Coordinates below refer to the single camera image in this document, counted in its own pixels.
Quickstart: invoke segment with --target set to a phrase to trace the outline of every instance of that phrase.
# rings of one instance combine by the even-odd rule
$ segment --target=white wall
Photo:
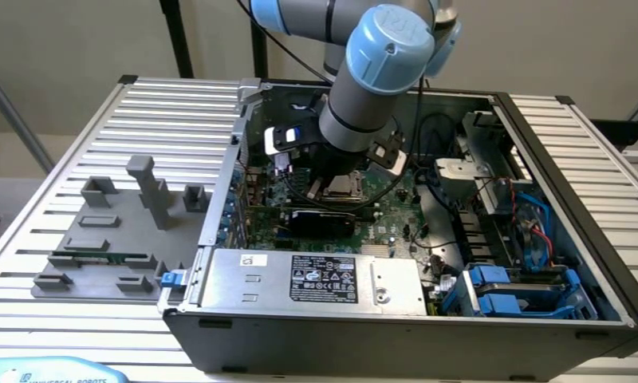
[[[434,86],[566,94],[589,116],[625,117],[638,100],[638,0],[455,6],[465,30]],[[234,0],[182,0],[182,13],[197,76],[250,76],[249,22]],[[322,45],[282,40],[319,69]],[[270,75],[311,78],[269,46]],[[177,75],[158,0],[0,0],[0,82],[35,132],[75,134],[123,73]]]
[[[157,0],[0,0],[0,84],[35,132],[77,134],[125,73],[177,75]]]

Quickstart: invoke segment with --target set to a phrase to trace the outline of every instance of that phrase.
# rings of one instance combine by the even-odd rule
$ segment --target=aluminum extrusion table
[[[79,189],[89,176],[110,176],[117,188],[138,188],[123,166],[142,153],[154,156],[154,174],[171,190],[193,183],[213,186],[238,116],[237,92],[233,81],[139,78],[115,86],[0,240],[0,357],[82,357],[135,382],[279,380],[197,371],[153,304],[30,296],[33,276],[82,206]],[[625,214],[638,211],[635,171],[575,106],[554,97],[513,99],[638,279],[638,215]],[[638,353],[626,359],[593,359],[554,382],[638,383]]]

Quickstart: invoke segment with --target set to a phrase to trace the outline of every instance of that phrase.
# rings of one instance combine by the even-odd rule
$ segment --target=black cable
[[[455,126],[455,121],[454,119],[446,114],[446,113],[442,113],[442,112],[433,112],[430,113],[429,115],[426,115],[423,117],[423,120],[421,121],[421,129],[418,130],[418,147],[417,147],[417,150],[418,150],[418,155],[417,155],[417,163],[418,165],[421,166],[421,142],[423,142],[422,140],[422,137],[421,137],[421,133],[423,132],[423,126],[425,126],[425,123],[427,123],[427,121],[434,118],[434,117],[443,117],[446,118],[446,120],[450,122],[450,126],[451,126],[451,130],[450,130],[450,133],[451,133],[451,139],[450,139],[450,143],[449,143],[449,148],[446,149],[446,152],[450,151],[450,149],[453,148],[454,146],[454,137],[455,137],[455,130],[454,130],[454,126]],[[430,147],[430,142],[427,143],[426,145],[426,149],[425,149],[425,155],[427,156],[427,148]]]
[[[421,112],[421,105],[422,105],[422,99],[423,99],[423,78],[419,78],[419,83],[418,83],[418,101],[415,103],[415,114],[414,114],[414,142],[411,143],[411,146],[415,145],[415,137],[418,136],[418,130],[421,125],[418,124],[418,119],[419,119],[419,112]],[[339,213],[351,213],[354,211],[361,210],[363,207],[370,206],[374,204],[383,195],[386,195],[394,187],[398,185],[399,181],[402,180],[403,176],[406,175],[406,169],[409,168],[409,165],[411,164],[411,159],[414,158],[414,154],[410,152],[409,155],[406,156],[406,162],[402,167],[402,172],[397,176],[397,178],[393,180],[393,182],[387,185],[385,189],[382,189],[365,203],[359,203],[358,205],[347,208],[337,208],[334,206],[329,206],[319,201],[314,201],[310,199],[306,195],[303,195],[299,191],[295,190],[293,185],[289,182],[287,179],[287,174],[281,175],[281,179],[283,184],[286,185],[286,189],[293,193],[295,197],[298,197],[303,202],[314,205],[315,207],[319,207],[327,211],[335,211]]]
[[[435,199],[437,203],[445,208],[446,212],[450,214],[451,218],[455,217],[455,211],[450,208],[450,206],[446,204],[445,201],[442,201],[442,198],[437,195],[435,188],[433,185],[426,185],[427,190],[430,194],[433,195],[433,198]]]
[[[402,132],[402,124],[399,123],[399,120],[397,119],[397,117],[394,115],[391,115],[391,118],[393,118],[393,121],[394,121],[394,126],[397,127],[394,132],[401,133]]]
[[[250,13],[250,11],[247,10],[247,8],[245,8],[245,5],[243,3],[241,2],[241,0],[235,0],[235,2],[238,3],[238,6],[241,7],[241,9],[243,10],[245,14],[247,15],[250,21],[253,22],[253,24],[255,24],[255,26],[259,28],[259,30],[262,31],[262,33],[269,37],[269,39],[274,42],[274,44],[278,45],[278,48],[281,48],[281,50],[283,52],[286,52],[287,56],[290,56],[290,58],[293,60],[295,60],[298,62],[298,64],[315,76],[318,77],[323,82],[329,83],[329,84],[333,84],[333,81],[329,80],[329,78],[321,74],[317,69],[314,69],[311,66],[307,65],[307,63],[295,55],[295,53],[293,53],[290,51],[289,48],[286,48],[286,46],[277,40],[277,38],[274,38],[274,36],[271,36],[271,34],[266,31],[266,29],[257,23],[257,20],[255,20],[255,17],[253,16],[253,14]]]
[[[429,249],[429,250],[431,250],[431,249],[437,249],[437,248],[439,248],[439,247],[443,247],[443,246],[446,246],[446,245],[451,245],[451,244],[454,244],[454,243],[458,243],[457,241],[449,241],[449,242],[442,243],[441,245],[434,245],[434,246],[425,246],[425,245],[422,245],[422,244],[418,242],[418,234],[419,234],[421,230],[423,230],[423,227],[426,227],[426,226],[427,226],[427,223],[418,228],[418,230],[415,231],[415,233],[414,233],[414,235],[413,235],[413,237],[411,237],[411,239],[413,239],[413,241],[414,241],[414,243],[415,243],[415,246],[418,246],[418,247],[422,248],[422,249]]]

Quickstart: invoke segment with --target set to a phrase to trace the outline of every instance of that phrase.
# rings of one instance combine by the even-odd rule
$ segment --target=white sticker
[[[241,266],[266,266],[266,254],[241,254]]]

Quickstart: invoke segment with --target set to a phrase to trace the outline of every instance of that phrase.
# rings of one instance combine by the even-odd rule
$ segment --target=power supply label
[[[290,299],[295,302],[358,303],[354,258],[294,255]]]

